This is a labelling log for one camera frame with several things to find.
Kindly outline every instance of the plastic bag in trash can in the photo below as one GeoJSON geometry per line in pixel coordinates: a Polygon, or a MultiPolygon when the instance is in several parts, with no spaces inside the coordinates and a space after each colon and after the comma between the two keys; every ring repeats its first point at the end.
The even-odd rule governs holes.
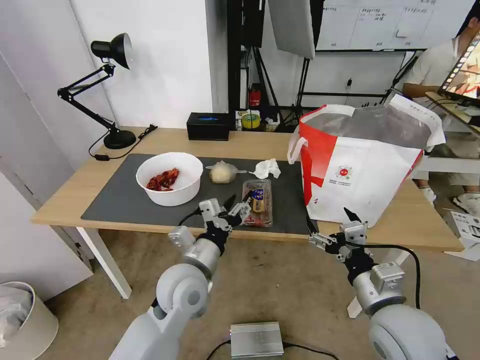
{"type": "Polygon", "coordinates": [[[32,294],[28,291],[0,285],[0,348],[22,326],[32,308],[32,294]]]}

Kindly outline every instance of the white trash can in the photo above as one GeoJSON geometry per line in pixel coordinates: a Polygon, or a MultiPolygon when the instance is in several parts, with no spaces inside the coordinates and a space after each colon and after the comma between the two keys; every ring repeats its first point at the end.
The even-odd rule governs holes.
{"type": "Polygon", "coordinates": [[[7,345],[0,347],[0,359],[34,360],[54,341],[59,331],[59,320],[39,299],[34,288],[26,282],[11,281],[0,285],[26,290],[32,294],[30,312],[7,345]]]}

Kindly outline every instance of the red food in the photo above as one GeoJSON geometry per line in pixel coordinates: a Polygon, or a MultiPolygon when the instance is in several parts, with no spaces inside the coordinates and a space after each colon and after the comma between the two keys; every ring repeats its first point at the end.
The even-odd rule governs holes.
{"type": "Polygon", "coordinates": [[[150,179],[146,185],[147,189],[155,191],[172,191],[170,188],[179,177],[179,170],[174,167],[172,170],[167,170],[150,179]]]}

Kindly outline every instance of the white bowl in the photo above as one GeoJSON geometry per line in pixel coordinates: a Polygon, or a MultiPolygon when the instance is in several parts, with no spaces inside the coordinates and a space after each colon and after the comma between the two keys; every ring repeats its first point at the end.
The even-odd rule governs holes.
{"type": "Polygon", "coordinates": [[[186,152],[166,152],[153,156],[140,165],[136,171],[136,182],[155,204],[177,206],[189,202],[197,195],[203,172],[204,165],[195,156],[186,152]],[[147,189],[151,178],[173,168],[177,168],[179,174],[171,186],[172,191],[147,189]]]}

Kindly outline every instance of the wooden table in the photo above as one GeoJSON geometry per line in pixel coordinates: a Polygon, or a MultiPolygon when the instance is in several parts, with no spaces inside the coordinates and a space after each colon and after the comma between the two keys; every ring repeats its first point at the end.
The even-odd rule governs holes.
{"type": "Polygon", "coordinates": [[[447,114],[451,115],[455,119],[467,125],[474,133],[480,135],[480,127],[469,124],[471,116],[464,113],[463,110],[457,108],[458,101],[451,100],[451,102],[448,102],[447,97],[431,91],[426,92],[425,95],[427,98],[432,100],[436,106],[444,110],[447,114]]]}
{"type": "MultiPolygon", "coordinates": [[[[137,135],[144,129],[126,127],[137,135]]],[[[266,160],[287,159],[290,134],[272,132],[230,133],[229,141],[189,141],[184,129],[159,128],[149,134],[132,151],[138,154],[186,152],[198,157],[225,157],[266,160]]],[[[118,156],[122,150],[102,147],[98,154],[118,156]]],[[[83,220],[81,216],[102,190],[104,185],[125,158],[85,164],[41,207],[33,216],[36,224],[77,227],[87,245],[104,268],[120,294],[127,299],[132,289],[125,280],[96,229],[113,229],[152,233],[168,233],[173,226],[83,220]]],[[[339,225],[319,222],[324,234],[339,231],[339,225]]],[[[202,229],[192,229],[199,234],[202,229]]],[[[279,234],[271,232],[234,230],[231,238],[295,241],[307,243],[304,234],[279,234]]],[[[377,225],[369,230],[369,241],[377,244],[397,244],[408,248],[434,251],[459,251],[462,245],[453,235],[434,208],[410,180],[405,181],[377,225]]]]}
{"type": "MultiPolygon", "coordinates": [[[[480,127],[469,123],[471,117],[457,108],[457,101],[450,100],[436,92],[427,92],[426,97],[432,100],[436,109],[442,109],[449,115],[452,122],[443,124],[443,131],[447,132],[470,132],[480,137],[480,127]]],[[[459,157],[424,157],[415,171],[428,171],[439,173],[456,174],[480,174],[480,159],[459,157]]]]}

